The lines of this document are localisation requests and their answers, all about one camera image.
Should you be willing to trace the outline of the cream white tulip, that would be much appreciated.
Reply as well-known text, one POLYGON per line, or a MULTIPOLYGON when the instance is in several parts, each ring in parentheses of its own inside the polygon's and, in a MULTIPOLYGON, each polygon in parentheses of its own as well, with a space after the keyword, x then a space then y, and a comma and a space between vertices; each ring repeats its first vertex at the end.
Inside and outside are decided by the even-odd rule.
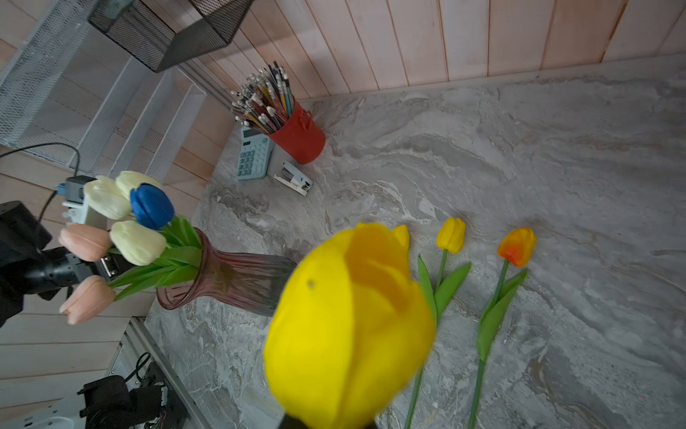
POLYGON ((130 200, 130 192, 135 191, 142 184, 150 184, 162 189, 163 184, 143 173, 134 171, 122 171, 115 179, 115 183, 126 200, 130 200))

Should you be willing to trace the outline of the bundle of pencils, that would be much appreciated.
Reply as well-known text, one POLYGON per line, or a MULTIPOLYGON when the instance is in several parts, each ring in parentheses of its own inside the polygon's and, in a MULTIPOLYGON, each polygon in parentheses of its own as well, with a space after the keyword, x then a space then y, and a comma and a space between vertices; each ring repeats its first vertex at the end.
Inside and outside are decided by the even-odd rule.
POLYGON ((266 135, 278 132, 295 112, 289 76, 277 62, 250 74, 230 95, 236 121, 266 135))

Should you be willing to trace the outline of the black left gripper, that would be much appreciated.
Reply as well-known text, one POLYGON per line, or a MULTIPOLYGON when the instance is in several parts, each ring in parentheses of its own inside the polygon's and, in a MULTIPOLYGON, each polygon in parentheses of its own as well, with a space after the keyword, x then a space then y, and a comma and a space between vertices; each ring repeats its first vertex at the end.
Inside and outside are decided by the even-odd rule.
POLYGON ((38 259, 21 261, 21 292, 39 294, 73 287, 92 275, 112 282, 132 268, 120 255, 107 254, 89 262, 69 251, 46 251, 38 259))

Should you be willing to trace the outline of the pink tulip lower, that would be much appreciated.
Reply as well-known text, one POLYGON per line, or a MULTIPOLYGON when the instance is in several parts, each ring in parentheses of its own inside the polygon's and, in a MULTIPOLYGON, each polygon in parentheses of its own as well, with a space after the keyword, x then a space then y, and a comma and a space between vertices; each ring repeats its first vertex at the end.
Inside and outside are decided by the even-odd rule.
POLYGON ((60 307, 60 312, 66 314, 68 325, 79 325, 99 315, 115 297, 115 291, 103 277, 92 275, 74 290, 60 307))

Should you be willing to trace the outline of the blue tulip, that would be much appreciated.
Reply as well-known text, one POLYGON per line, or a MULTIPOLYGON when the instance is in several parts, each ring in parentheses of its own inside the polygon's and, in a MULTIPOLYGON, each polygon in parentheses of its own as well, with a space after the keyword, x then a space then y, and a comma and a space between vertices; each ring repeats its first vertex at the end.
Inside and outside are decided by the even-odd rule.
POLYGON ((130 204, 137 222, 151 230, 161 230, 175 216, 171 200, 150 183, 140 184, 130 191, 130 204))

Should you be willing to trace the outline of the dark ribbed glass vase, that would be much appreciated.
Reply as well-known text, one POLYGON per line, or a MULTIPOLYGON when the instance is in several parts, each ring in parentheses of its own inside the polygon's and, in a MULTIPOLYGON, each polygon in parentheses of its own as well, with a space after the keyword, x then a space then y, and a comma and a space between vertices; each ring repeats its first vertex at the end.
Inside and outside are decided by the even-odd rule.
POLYGON ((222 252, 203 232, 198 236, 202 242, 198 274, 192 282, 158 289, 160 306, 173 310, 209 297, 259 316, 272 316, 297 264, 287 257, 222 252))

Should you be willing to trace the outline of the red metal pencil bucket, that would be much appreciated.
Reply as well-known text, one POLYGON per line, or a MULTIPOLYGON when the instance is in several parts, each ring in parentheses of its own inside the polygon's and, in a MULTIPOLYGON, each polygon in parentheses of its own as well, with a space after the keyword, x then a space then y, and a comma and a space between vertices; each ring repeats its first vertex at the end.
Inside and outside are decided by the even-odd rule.
POLYGON ((294 110, 286 123, 268 137, 299 164, 309 164, 323 152, 325 134, 312 114, 294 101, 294 110))

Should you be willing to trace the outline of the orange yellow tulip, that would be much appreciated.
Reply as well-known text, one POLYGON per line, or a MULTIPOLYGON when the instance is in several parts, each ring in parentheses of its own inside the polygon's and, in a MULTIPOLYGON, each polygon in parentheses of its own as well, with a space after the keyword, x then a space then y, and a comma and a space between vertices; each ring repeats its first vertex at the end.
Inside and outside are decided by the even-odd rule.
POLYGON ((491 301, 482 312, 479 323, 476 346, 479 355, 479 366, 473 394, 472 407, 468 428, 475 427, 479 401, 481 398, 482 382, 489 352, 503 321, 509 304, 514 298, 517 288, 526 279, 526 268, 535 250, 537 238, 531 228, 519 228, 509 232, 498 245, 497 255, 504 262, 498 278, 498 284, 491 301))

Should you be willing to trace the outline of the pale white tulip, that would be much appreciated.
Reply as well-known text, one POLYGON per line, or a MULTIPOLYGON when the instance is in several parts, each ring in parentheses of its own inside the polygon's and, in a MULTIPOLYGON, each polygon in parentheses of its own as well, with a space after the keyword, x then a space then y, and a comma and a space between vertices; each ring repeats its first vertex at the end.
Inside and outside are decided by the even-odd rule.
POLYGON ((120 254, 135 266, 152 264, 167 247, 166 238, 160 232, 133 220, 114 223, 110 239, 120 254))

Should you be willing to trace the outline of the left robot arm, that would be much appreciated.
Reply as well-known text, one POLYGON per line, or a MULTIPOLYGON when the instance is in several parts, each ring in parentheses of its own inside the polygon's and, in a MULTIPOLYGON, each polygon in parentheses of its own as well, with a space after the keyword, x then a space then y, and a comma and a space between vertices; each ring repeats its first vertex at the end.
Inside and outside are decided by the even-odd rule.
POLYGON ((1 323, 24 309, 24 298, 37 295, 53 300, 60 290, 68 295, 91 275, 112 282, 133 268, 122 256, 107 254, 87 262, 58 247, 46 245, 52 235, 19 200, 1 205, 1 323))

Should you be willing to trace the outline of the light blue white stapler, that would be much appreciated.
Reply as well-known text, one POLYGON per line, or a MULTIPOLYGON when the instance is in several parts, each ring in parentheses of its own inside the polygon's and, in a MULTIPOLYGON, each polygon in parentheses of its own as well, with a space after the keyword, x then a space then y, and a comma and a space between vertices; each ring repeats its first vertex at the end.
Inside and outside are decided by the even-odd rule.
POLYGON ((314 185, 314 182, 310 178, 305 176, 290 162, 284 162, 282 164, 282 169, 273 175, 273 178, 303 197, 307 196, 314 185))

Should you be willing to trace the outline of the teal desk calculator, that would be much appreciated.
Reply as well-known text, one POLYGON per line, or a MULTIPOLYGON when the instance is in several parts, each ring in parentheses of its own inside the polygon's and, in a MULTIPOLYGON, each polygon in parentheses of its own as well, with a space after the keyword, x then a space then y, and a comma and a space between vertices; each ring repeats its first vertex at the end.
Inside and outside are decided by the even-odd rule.
POLYGON ((261 179, 266 176, 274 143, 258 130, 242 127, 237 178, 239 181, 261 179))

